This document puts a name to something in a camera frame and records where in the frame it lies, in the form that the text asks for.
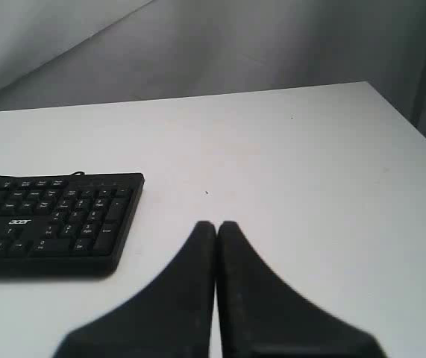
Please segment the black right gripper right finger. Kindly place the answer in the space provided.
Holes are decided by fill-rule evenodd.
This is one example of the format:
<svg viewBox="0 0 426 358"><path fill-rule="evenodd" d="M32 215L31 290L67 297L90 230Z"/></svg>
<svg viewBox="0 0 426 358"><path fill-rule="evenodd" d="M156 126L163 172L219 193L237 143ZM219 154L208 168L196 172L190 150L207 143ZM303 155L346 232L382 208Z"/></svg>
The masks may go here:
<svg viewBox="0 0 426 358"><path fill-rule="evenodd" d="M373 335L308 301L281 280L236 222L217 239L224 357L384 357Z"/></svg>

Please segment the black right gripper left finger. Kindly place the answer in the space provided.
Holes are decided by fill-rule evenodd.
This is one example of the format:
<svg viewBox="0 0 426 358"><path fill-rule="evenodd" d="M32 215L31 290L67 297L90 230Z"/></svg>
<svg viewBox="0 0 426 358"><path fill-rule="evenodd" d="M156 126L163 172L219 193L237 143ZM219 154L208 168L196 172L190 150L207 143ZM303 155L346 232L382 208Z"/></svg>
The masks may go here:
<svg viewBox="0 0 426 358"><path fill-rule="evenodd" d="M197 222L172 261L134 297L66 335L56 357L208 357L216 229Z"/></svg>

